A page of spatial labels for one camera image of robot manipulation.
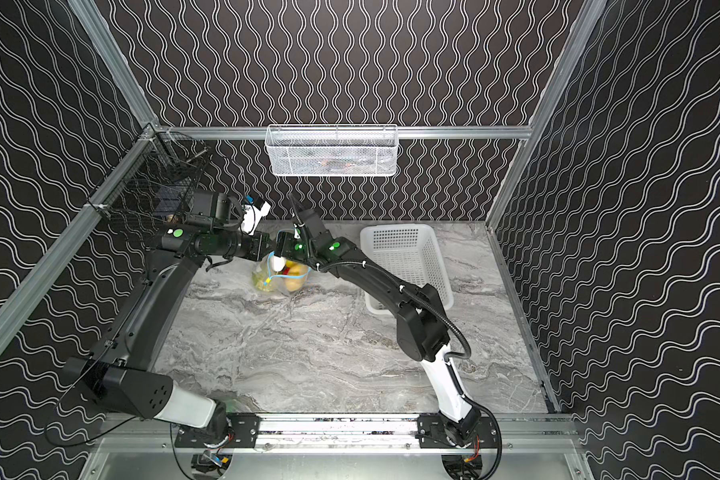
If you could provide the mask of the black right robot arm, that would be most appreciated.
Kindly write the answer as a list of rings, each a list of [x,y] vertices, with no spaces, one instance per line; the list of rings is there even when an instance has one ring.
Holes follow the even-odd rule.
[[[468,399],[454,361],[471,357],[471,346],[445,312],[437,289],[405,281],[371,260],[355,243],[335,237],[319,214],[290,193],[292,233],[277,235],[274,254],[347,281],[392,314],[401,350],[424,368],[438,401],[447,442],[470,444],[481,413]]]

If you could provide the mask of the white plastic perforated basket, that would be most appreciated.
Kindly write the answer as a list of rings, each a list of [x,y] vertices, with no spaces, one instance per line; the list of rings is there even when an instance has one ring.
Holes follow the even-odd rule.
[[[397,277],[436,288],[445,310],[454,296],[434,229],[425,224],[368,226],[360,232],[360,248]]]

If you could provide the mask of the green toy cabbage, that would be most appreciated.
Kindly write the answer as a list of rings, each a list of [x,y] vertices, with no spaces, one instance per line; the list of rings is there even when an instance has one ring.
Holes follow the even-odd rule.
[[[251,278],[254,288],[258,291],[273,292],[276,290],[272,278],[264,270],[254,270]]]

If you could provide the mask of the pale green toy cucumber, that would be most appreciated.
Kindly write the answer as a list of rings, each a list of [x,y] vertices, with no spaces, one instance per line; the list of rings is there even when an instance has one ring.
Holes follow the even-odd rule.
[[[270,264],[275,272],[280,272],[286,267],[286,260],[278,256],[272,256]]]

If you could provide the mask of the clear zip bag blue zipper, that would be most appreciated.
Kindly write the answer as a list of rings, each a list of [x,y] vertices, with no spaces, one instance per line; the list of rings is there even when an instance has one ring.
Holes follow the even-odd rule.
[[[294,262],[294,261],[291,261],[291,260],[287,260],[287,259],[284,258],[284,259],[286,260],[286,267],[285,267],[282,271],[280,271],[280,272],[275,272],[274,269],[271,267],[271,264],[270,264],[270,259],[271,259],[272,256],[275,256],[275,255],[274,255],[273,253],[270,253],[267,257],[265,257],[264,259],[262,259],[262,260],[256,265],[256,267],[254,268],[254,270],[264,270],[264,271],[266,271],[266,272],[269,274],[269,276],[270,276],[270,277],[272,278],[272,280],[273,280],[274,285],[276,286],[276,290],[273,291],[273,292],[279,292],[279,293],[281,293],[281,294],[283,294],[283,295],[290,296],[291,294],[294,294],[295,292],[301,290],[301,289],[304,287],[304,285],[306,284],[307,280],[306,280],[306,282],[304,283],[304,285],[303,285],[300,289],[295,290],[295,291],[290,291],[290,290],[288,290],[288,289],[286,288],[285,284],[284,284],[284,280],[285,280],[285,277],[286,277],[286,273],[288,272],[288,268],[289,268],[290,266],[292,266],[294,263],[296,263],[296,264],[301,264],[301,263],[297,263],[297,262]]]

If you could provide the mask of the yellow toy potato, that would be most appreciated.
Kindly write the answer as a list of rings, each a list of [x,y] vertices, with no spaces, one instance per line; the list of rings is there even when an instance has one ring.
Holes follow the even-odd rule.
[[[310,268],[308,266],[294,263],[286,273],[284,280],[286,288],[290,291],[300,289],[306,282],[309,272]]]

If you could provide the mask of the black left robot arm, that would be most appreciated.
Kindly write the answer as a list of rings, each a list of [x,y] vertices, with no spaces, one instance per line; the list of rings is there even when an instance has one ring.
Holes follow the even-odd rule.
[[[140,284],[91,352],[65,361],[62,379],[108,412],[177,424],[212,443],[225,438],[223,402],[188,391],[153,367],[201,267],[270,253],[268,234],[257,229],[269,211],[261,198],[197,190],[176,211],[156,214]]]

